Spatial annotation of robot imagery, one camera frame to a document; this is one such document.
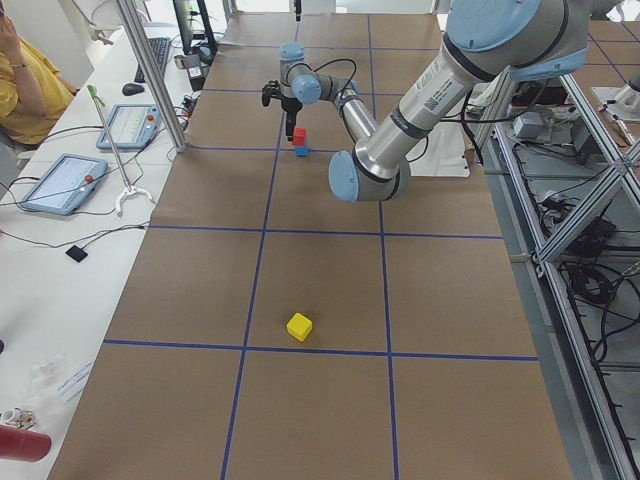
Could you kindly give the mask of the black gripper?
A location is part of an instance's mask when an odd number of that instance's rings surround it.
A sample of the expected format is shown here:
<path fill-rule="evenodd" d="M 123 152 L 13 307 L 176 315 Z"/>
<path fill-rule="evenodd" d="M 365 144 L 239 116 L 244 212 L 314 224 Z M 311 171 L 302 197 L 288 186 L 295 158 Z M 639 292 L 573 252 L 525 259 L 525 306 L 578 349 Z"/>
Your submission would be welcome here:
<path fill-rule="evenodd" d="M 296 128 L 296 113 L 303 108 L 303 104 L 295 97 L 283 96 L 280 99 L 281 108 L 286 112 L 285 134 L 288 140 L 292 140 Z"/>

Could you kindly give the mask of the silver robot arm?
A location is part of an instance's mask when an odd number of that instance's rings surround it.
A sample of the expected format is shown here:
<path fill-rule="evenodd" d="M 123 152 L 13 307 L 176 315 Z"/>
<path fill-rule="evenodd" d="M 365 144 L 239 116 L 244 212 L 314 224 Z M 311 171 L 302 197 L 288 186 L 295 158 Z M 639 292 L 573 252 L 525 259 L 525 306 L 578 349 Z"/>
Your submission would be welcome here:
<path fill-rule="evenodd" d="M 578 70 L 585 62 L 591 1 L 454 1 L 438 55 L 382 121 L 364 106 L 354 83 L 324 75 L 304 61 L 295 42 L 280 48 L 280 77 L 262 89 L 296 115 L 319 100 L 332 103 L 355 141 L 330 161 L 331 191 L 342 201 L 386 201 L 410 181 L 408 153 L 475 85 L 503 71 L 515 81 L 539 81 Z"/>

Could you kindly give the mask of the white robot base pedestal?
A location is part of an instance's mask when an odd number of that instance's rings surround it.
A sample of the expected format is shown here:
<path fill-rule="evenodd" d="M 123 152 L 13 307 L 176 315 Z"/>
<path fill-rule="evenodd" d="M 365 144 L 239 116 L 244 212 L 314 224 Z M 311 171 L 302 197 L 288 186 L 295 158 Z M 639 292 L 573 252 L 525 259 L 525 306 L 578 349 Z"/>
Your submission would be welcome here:
<path fill-rule="evenodd" d="M 467 178 L 465 145 L 459 134 L 433 132 L 406 155 L 414 177 Z"/>

